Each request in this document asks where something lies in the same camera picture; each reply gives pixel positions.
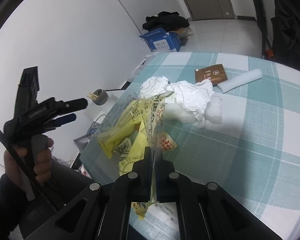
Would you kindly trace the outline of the dark sleeve forearm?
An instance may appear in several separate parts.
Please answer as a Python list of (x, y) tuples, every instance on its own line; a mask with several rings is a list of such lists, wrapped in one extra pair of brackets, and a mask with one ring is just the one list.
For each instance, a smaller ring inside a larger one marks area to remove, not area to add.
[(26, 216), (26, 192), (15, 185), (6, 174), (0, 178), (0, 239), (8, 239)]

